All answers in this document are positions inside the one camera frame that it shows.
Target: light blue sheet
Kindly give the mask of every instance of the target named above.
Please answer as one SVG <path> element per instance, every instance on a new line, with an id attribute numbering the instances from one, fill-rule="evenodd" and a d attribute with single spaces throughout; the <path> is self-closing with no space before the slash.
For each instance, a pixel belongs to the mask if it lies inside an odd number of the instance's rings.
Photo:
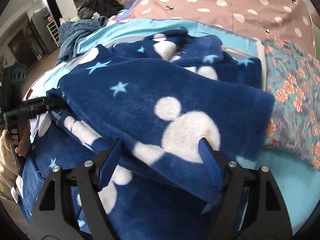
<path id="1" fill-rule="evenodd" d="M 83 39 L 78 45 L 77 54 L 84 54 L 98 44 L 105 46 L 119 38 L 129 36 L 149 36 L 154 33 L 179 29 L 181 27 L 187 28 L 189 35 L 191 36 L 202 37 L 213 34 L 220 38 L 225 47 L 231 49 L 241 49 L 249 55 L 255 57 L 258 56 L 255 40 L 234 33 L 230 35 L 230 31 L 220 27 L 209 26 L 200 22 L 184 19 L 138 19 L 127 23 L 115 23 L 105 26 Z"/>

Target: dark clothing pile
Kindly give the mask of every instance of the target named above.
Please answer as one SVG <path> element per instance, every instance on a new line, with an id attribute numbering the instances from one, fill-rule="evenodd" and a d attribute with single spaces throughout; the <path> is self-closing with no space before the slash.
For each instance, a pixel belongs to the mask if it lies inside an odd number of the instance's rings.
<path id="1" fill-rule="evenodd" d="M 100 15 L 109 18 L 123 10 L 123 5 L 116 0 L 89 0 L 81 6 L 80 10 L 82 8 L 89 8 Z"/>

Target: bed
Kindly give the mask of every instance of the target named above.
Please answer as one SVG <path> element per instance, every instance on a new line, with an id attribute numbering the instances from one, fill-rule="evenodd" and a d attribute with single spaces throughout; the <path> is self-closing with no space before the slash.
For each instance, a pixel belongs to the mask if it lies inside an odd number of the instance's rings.
<path id="1" fill-rule="evenodd" d="M 242 8 L 247 8 L 246 5 L 253 3 L 250 2 L 252 0 L 214 0 L 216 2 L 211 3 L 210 7 L 203 5 L 205 0 L 184 1 L 180 5 L 178 0 L 135 0 L 129 8 L 130 14 L 121 16 L 118 24 L 108 25 L 83 39 L 77 47 L 77 54 L 83 55 L 98 44 L 110 48 L 118 43 L 136 42 L 154 33 L 184 27 L 194 37 L 216 35 L 223 43 L 223 50 L 235 59 L 258 57 L 264 80 L 262 89 L 266 86 L 267 66 L 265 47 L 260 40 L 268 34 L 294 41 L 307 54 L 315 55 L 309 17 L 315 8 L 310 0 L 256 0 L 257 6 L 248 8 L 246 12 Z M 232 5 L 229 11 L 226 10 L 228 5 Z M 266 9 L 267 5 L 271 5 L 271 9 Z M 192 9 L 194 13 L 190 14 L 187 9 Z M 257 20 L 260 15 L 267 18 Z M 72 71 L 81 58 L 79 56 L 69 63 L 61 63 L 43 74 L 32 85 L 25 99 L 45 96 L 46 91 L 57 88 L 60 78 Z M 246 168 L 262 165 L 270 168 L 283 194 L 292 231 L 297 232 L 320 199 L 320 189 L 315 187 L 320 183 L 319 171 L 283 149 L 264 149 L 255 163 L 245 158 L 236 161 Z"/>

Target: folded fabric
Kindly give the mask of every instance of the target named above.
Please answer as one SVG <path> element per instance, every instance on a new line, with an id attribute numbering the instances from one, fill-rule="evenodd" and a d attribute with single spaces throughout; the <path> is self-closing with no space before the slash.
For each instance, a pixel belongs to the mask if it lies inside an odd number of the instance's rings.
<path id="1" fill-rule="evenodd" d="M 265 145 L 280 147 L 320 168 L 320 64 L 294 42 L 270 34 L 266 47 L 267 91 L 275 106 Z"/>
<path id="2" fill-rule="evenodd" d="M 109 49 L 98 45 L 84 55 L 58 88 L 48 91 L 64 98 L 71 111 L 51 111 L 39 127 L 23 187 L 17 186 L 28 219 L 53 166 L 78 166 L 118 137 L 122 157 L 110 182 L 104 176 L 109 166 L 103 167 L 98 186 L 120 238 L 200 238 L 210 223 L 208 211 L 220 201 L 222 181 L 212 176 L 221 172 L 216 166 L 204 167 L 199 139 L 206 137 L 230 160 L 254 163 L 274 102 L 272 95 L 237 83 L 248 78 L 228 76 L 222 67 L 212 76 L 215 64 L 225 61 L 220 45 L 214 35 L 194 39 L 180 29 Z M 176 53 L 181 58 L 174 61 Z M 203 63 L 195 67 L 198 74 L 179 66 L 188 54 L 189 67 Z M 244 65 L 261 71 L 255 58 L 233 64 L 226 58 L 224 67 L 228 72 L 238 66 L 238 77 L 257 73 L 245 73 Z M 89 232 L 76 189 L 72 194 L 78 223 Z"/>
<path id="3" fill-rule="evenodd" d="M 107 24 L 106 17 L 97 19 L 66 22 L 59 28 L 59 44 L 61 45 L 56 66 L 61 62 L 68 62 L 75 58 L 79 42 Z"/>
<path id="4" fill-rule="evenodd" d="M 84 8 L 81 8 L 79 11 L 78 11 L 78 16 L 80 19 L 91 19 L 92 16 L 94 15 L 95 11 L 87 8 L 87 7 L 84 7 Z"/>
<path id="5" fill-rule="evenodd" d="M 81 6 L 82 8 L 89 8 L 109 18 L 123 10 L 123 5 L 116 0 L 89 0 Z"/>

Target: blue fleece blanket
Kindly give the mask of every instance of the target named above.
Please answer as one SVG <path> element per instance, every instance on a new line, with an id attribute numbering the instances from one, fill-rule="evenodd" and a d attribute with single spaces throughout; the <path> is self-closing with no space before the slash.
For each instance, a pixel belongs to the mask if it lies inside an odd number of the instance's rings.
<path id="1" fill-rule="evenodd" d="M 255 88 L 259 59 L 237 61 L 220 46 L 214 35 L 179 29 L 85 54 L 48 91 L 72 111 L 45 117 L 12 190 L 27 219 L 52 167 L 81 165 L 119 137 L 121 158 L 112 176 L 103 166 L 99 196 L 120 238 L 200 239 L 222 181 L 214 160 L 203 163 L 199 140 L 230 160 L 255 162 L 274 103 Z M 79 226 L 89 232 L 76 188 L 72 194 Z"/>
<path id="2" fill-rule="evenodd" d="M 75 58 L 79 42 L 106 24 L 107 18 L 105 16 L 62 24 L 59 28 L 61 49 L 56 66 L 61 62 L 68 62 Z"/>

